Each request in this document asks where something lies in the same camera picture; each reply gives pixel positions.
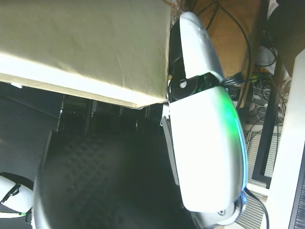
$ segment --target blue light strip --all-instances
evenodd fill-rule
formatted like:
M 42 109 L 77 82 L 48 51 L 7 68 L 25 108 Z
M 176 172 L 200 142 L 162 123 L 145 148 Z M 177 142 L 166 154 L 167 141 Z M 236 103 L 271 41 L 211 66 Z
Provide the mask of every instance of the blue light strip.
M 239 135 L 240 145 L 242 146 L 242 154 L 243 154 L 243 185 L 242 185 L 242 191 L 243 191 L 248 183 L 247 154 L 246 154 L 246 147 L 244 144 L 244 137 L 237 118 L 235 119 L 235 122 L 238 129 L 238 135 Z

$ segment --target wooden surface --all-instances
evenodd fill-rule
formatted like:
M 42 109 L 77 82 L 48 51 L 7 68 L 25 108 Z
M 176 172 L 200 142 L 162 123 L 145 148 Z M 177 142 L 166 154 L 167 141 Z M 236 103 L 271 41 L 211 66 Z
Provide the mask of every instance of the wooden surface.
M 213 3 L 212 0 L 198 0 L 193 10 L 194 13 L 200 12 L 211 3 Z M 252 71 L 264 22 L 265 7 L 267 6 L 263 4 L 263 0 L 219 0 L 219 3 L 240 23 L 248 37 L 252 51 Z M 216 4 L 214 3 L 199 15 L 206 27 L 215 9 Z M 249 61 L 246 41 L 236 23 L 221 8 L 218 9 L 208 32 L 215 46 L 225 78 L 238 72 L 243 72 L 246 76 Z

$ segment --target round hole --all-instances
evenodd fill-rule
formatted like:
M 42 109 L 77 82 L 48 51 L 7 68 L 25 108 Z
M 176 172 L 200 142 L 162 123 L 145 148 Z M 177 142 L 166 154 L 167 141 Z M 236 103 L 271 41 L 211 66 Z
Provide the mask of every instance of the round hole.
M 183 80 L 180 80 L 180 88 L 185 88 L 186 86 L 187 86 L 187 81 L 186 81 L 186 79 L 183 79 Z

